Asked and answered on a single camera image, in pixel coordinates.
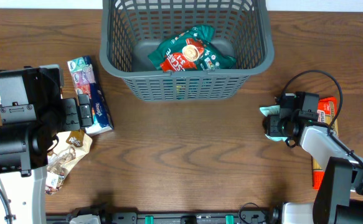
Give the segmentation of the teal snack bar wrapper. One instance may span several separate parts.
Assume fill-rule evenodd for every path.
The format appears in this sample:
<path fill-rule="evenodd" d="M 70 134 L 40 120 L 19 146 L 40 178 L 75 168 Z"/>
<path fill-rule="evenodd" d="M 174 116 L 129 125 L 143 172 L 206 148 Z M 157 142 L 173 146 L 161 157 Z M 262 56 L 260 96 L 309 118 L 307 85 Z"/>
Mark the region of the teal snack bar wrapper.
<path fill-rule="evenodd" d="M 273 105 L 273 106 L 263 106 L 259 108 L 260 112 L 264 115 L 264 116 L 268 116 L 268 115 L 279 115 L 280 112 L 280 106 L 279 105 Z M 275 142 L 278 141 L 286 141 L 286 137 L 271 137 L 267 134 L 265 134 L 265 136 Z"/>

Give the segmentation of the orange spaghetti pack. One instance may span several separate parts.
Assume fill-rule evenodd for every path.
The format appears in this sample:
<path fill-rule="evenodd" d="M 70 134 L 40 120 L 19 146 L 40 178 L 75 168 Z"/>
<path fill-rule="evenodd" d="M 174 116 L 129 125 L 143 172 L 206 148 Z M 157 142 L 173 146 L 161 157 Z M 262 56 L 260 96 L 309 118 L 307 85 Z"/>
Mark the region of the orange spaghetti pack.
<path fill-rule="evenodd" d="M 330 124 L 337 113 L 337 99 L 336 97 L 328 97 L 319 100 L 318 102 L 318 122 L 323 124 Z M 312 177 L 313 177 L 313 189 L 319 190 L 321 182 L 324 177 L 324 169 L 322 165 L 328 163 L 328 159 L 334 153 L 331 152 L 331 139 L 327 136 L 327 128 L 320 127 L 319 132 L 314 132 L 318 134 L 315 136 L 315 140 L 319 140 L 319 152 L 314 153 L 314 157 L 311 158 L 312 162 Z"/>

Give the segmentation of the Kleenex tissue multipack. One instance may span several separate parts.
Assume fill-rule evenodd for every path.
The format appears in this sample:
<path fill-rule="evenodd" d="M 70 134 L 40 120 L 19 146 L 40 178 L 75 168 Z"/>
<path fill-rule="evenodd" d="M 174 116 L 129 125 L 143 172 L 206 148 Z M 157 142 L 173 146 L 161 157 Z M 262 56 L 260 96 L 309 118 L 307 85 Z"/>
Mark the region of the Kleenex tissue multipack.
<path fill-rule="evenodd" d="M 69 60 L 67 66 L 76 94 L 86 94 L 90 99 L 93 124 L 85 128 L 86 133 L 94 136 L 112 130 L 110 111 L 98 82 L 98 76 L 94 72 L 91 58 L 89 56 L 75 58 Z"/>

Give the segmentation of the green Nescafe coffee bag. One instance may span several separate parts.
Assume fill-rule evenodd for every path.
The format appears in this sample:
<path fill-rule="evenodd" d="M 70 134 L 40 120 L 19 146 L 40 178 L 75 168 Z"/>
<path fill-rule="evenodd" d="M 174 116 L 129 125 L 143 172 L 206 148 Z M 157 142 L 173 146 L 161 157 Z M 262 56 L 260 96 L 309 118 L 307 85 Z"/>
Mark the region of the green Nescafe coffee bag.
<path fill-rule="evenodd" d="M 164 72 L 230 69 L 236 59 L 211 44 L 214 33 L 212 26 L 194 26 L 160 43 L 148 58 L 157 70 Z"/>

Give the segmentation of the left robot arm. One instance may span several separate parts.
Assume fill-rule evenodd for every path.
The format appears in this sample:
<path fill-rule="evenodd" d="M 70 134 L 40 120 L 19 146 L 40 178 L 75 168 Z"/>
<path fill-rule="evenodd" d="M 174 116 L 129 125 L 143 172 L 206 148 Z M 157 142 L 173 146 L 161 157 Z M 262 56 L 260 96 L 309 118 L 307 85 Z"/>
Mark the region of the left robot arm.
<path fill-rule="evenodd" d="M 0 223 L 46 223 L 48 152 L 93 124 L 88 95 L 63 98 L 57 65 L 0 71 Z"/>

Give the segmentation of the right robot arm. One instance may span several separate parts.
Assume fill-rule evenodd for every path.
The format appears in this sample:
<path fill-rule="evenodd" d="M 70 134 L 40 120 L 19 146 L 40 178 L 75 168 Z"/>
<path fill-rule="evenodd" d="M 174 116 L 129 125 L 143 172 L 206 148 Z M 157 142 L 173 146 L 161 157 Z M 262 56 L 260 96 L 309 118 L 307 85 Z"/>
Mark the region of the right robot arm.
<path fill-rule="evenodd" d="M 318 122 L 319 96 L 298 91 L 276 100 L 280 110 L 266 116 L 266 133 L 293 141 L 315 159 L 324 177 L 313 203 L 284 203 L 268 223 L 363 223 L 363 159 Z"/>

